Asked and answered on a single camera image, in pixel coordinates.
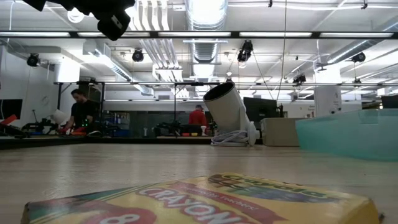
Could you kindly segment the white spotlight lamp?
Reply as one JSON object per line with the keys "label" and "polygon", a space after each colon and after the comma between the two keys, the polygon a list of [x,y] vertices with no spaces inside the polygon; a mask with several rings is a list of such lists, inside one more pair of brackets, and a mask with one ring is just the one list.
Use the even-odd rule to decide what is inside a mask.
{"label": "white spotlight lamp", "polygon": [[254,146],[260,133],[246,114],[246,107],[235,84],[226,82],[210,89],[203,101],[217,125],[213,146]]}

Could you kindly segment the translucent teal green bin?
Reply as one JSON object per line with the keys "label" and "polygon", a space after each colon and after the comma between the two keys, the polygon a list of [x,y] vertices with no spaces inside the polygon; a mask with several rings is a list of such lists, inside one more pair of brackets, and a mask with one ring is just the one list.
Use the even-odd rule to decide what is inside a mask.
{"label": "translucent teal green bin", "polygon": [[374,161],[398,161],[398,109],[358,110],[295,123],[305,151]]}

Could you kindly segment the black flat screen monitor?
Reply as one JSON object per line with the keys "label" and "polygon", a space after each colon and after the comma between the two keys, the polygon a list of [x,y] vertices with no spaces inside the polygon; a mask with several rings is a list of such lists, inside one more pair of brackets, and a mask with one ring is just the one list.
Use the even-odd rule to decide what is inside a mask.
{"label": "black flat screen monitor", "polygon": [[243,103],[249,120],[253,121],[255,126],[260,126],[262,119],[279,117],[275,100],[244,97]]}
{"label": "black flat screen monitor", "polygon": [[398,109],[398,95],[381,96],[384,109]]}

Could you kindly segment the small white lamp shade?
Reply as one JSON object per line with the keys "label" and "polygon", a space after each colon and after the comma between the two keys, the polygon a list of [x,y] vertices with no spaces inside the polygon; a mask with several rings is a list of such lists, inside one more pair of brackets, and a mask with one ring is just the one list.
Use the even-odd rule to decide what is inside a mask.
{"label": "small white lamp shade", "polygon": [[63,124],[69,120],[69,116],[60,110],[55,110],[50,117],[56,124]]}

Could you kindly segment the silver ventilation duct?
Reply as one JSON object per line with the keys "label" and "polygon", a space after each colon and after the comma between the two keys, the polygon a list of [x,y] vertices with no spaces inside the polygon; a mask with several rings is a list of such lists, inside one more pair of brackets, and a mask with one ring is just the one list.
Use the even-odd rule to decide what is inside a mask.
{"label": "silver ventilation duct", "polygon": [[[224,28],[228,0],[185,0],[188,30],[221,31]],[[220,43],[198,42],[190,44],[193,74],[198,78],[209,78],[214,74]]]}

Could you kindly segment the yellow Crayola crayon box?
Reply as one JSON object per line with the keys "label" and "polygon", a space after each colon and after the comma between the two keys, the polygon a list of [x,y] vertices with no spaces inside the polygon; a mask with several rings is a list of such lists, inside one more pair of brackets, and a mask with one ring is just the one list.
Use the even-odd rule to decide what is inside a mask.
{"label": "yellow Crayola crayon box", "polygon": [[224,172],[29,202],[21,224],[382,224],[359,195]]}

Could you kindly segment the white cabinet machine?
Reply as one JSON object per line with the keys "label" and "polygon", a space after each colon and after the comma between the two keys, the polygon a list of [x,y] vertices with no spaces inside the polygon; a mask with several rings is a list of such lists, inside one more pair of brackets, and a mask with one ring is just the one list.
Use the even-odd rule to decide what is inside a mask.
{"label": "white cabinet machine", "polygon": [[327,116],[341,112],[341,88],[319,86],[314,90],[316,116]]}

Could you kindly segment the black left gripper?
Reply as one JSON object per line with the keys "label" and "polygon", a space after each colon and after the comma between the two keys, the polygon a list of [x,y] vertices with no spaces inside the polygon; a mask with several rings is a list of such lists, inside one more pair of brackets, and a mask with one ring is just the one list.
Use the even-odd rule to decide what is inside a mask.
{"label": "black left gripper", "polygon": [[131,18],[124,9],[118,9],[99,18],[98,30],[109,40],[118,40],[127,30]]}

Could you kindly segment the white plastic bin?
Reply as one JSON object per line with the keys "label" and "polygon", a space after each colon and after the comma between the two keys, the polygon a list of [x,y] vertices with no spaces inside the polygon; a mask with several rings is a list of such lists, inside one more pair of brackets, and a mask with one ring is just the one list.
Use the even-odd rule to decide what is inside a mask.
{"label": "white plastic bin", "polygon": [[295,123],[300,118],[265,118],[261,120],[262,140],[270,147],[299,147]]}

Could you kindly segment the person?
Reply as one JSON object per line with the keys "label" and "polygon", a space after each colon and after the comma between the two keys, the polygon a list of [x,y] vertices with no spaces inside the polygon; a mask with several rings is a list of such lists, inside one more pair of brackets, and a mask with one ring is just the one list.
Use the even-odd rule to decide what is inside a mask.
{"label": "person", "polygon": [[71,92],[75,103],[71,108],[71,115],[64,128],[57,132],[66,134],[68,130],[73,133],[91,133],[96,131],[96,119],[99,114],[99,104],[95,101],[89,100],[84,92],[80,89],[75,89]]}
{"label": "person", "polygon": [[207,126],[207,120],[204,113],[204,109],[201,105],[196,105],[195,110],[189,114],[189,124],[195,124],[200,126]]}

